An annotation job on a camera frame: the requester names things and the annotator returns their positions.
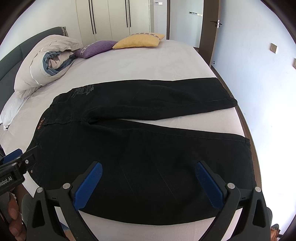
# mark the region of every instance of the gray headboard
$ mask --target gray headboard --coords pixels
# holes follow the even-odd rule
[[[15,76],[25,57],[39,41],[53,34],[68,36],[66,27],[48,29],[27,39],[0,61],[0,113],[14,92]]]

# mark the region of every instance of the yellow pillow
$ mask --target yellow pillow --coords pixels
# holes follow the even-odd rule
[[[138,33],[132,34],[125,39],[120,40],[113,46],[113,49],[131,48],[131,47],[157,47],[164,38],[163,34],[156,33]]]

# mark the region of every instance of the white wall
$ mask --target white wall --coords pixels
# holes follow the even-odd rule
[[[1,43],[0,60],[28,38],[58,26],[65,26],[69,37],[81,41],[76,0],[36,0],[17,19]]]
[[[162,5],[154,5],[154,32],[166,35],[167,27],[167,0],[154,0]]]
[[[260,0],[222,3],[214,67],[247,120],[266,204],[283,233],[296,213],[296,45]],[[278,46],[277,54],[269,50],[270,43]]]
[[[189,12],[203,14],[203,0],[170,1],[170,39],[199,47],[202,17]]]

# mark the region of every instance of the purple pillow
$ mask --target purple pillow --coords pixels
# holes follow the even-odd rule
[[[97,41],[90,45],[85,46],[84,48],[77,49],[73,51],[73,53],[77,58],[89,58],[96,54],[111,50],[116,43],[117,41],[112,41],[112,40]]]

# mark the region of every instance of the mattress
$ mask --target mattress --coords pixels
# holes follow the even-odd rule
[[[42,113],[55,96],[72,88],[117,80],[181,80],[215,77],[193,47],[173,40],[163,40],[156,48],[142,47],[111,50],[89,59],[75,60],[59,80],[41,87],[20,109],[8,130],[0,127],[0,144],[5,153],[17,148],[26,151]],[[244,136],[235,108],[163,120],[139,121],[159,126],[233,133]],[[25,174],[25,188],[34,195],[37,184]],[[60,209],[61,222],[66,224]],[[193,223],[152,226],[121,223],[80,212],[99,240],[199,240],[213,218]],[[223,240],[230,238],[240,210],[233,218]]]

